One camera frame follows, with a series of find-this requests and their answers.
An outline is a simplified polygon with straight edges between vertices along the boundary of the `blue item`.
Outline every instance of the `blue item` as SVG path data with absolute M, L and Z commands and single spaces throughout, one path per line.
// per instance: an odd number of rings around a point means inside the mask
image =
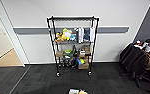
M 72 41 L 77 41 L 76 35 L 71 35 L 71 36 L 70 36 L 70 40 L 72 40 Z
M 84 29 L 84 40 L 90 40 L 90 30 Z
M 77 62 L 78 62 L 79 65 L 82 65 L 82 62 L 81 62 L 80 59 L 77 59 Z

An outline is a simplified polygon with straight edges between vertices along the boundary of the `chair leg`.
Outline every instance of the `chair leg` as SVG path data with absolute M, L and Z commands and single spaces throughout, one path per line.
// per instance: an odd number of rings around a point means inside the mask
M 140 88 L 140 82 L 139 82 L 139 77 L 135 78 L 135 82 L 138 88 Z
M 120 73 L 120 76 L 130 75 L 130 73 Z

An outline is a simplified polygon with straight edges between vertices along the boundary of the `caster wheel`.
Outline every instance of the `caster wheel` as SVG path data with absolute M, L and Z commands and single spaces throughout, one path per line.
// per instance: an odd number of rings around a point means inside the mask
M 91 72 L 88 72 L 88 75 L 90 76 L 90 75 L 91 75 Z
M 60 76 L 60 73 L 56 73 L 56 76 L 59 77 L 59 76 Z

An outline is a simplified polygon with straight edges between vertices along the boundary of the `metal shelf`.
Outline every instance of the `metal shelf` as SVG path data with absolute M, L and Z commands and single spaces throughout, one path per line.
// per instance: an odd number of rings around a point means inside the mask
M 78 43 L 77 41 L 63 41 L 63 42 L 54 42 L 55 45 L 67 45 L 67 44 L 88 44 L 90 45 L 91 43 L 94 43 L 94 42 L 90 42 L 90 41 L 84 41 L 82 43 Z

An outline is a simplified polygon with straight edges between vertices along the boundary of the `black chair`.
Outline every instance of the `black chair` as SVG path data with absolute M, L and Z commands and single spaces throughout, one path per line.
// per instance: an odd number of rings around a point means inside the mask
M 120 64 L 126 70 L 126 73 L 121 73 L 120 75 L 130 74 L 140 88 L 141 79 L 150 81 L 150 70 L 146 70 L 148 63 L 148 53 L 135 47 L 133 44 L 129 44 L 120 54 Z

